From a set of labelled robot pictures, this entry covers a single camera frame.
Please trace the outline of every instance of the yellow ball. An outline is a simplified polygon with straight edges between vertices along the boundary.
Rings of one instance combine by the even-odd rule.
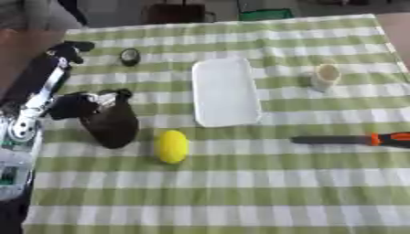
[[[177,164],[187,157],[187,137],[175,130],[161,133],[156,141],[156,150],[161,161]]]

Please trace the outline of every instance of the plastic tray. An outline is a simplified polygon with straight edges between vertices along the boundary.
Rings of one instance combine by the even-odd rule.
[[[192,68],[195,118],[204,127],[252,124],[262,108],[245,58],[217,58]]]

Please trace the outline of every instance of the small cup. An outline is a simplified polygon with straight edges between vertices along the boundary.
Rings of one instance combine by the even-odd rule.
[[[325,92],[336,85],[341,77],[340,70],[333,64],[321,64],[315,68],[310,83],[314,90]]]

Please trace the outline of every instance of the orange knife handle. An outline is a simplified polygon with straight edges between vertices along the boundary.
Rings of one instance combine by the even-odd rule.
[[[401,148],[410,148],[410,132],[377,134],[372,133],[371,145],[393,146]]]

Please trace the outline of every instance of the knife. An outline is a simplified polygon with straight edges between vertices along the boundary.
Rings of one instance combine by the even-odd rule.
[[[410,132],[369,135],[307,135],[291,138],[295,144],[366,144],[410,148]]]

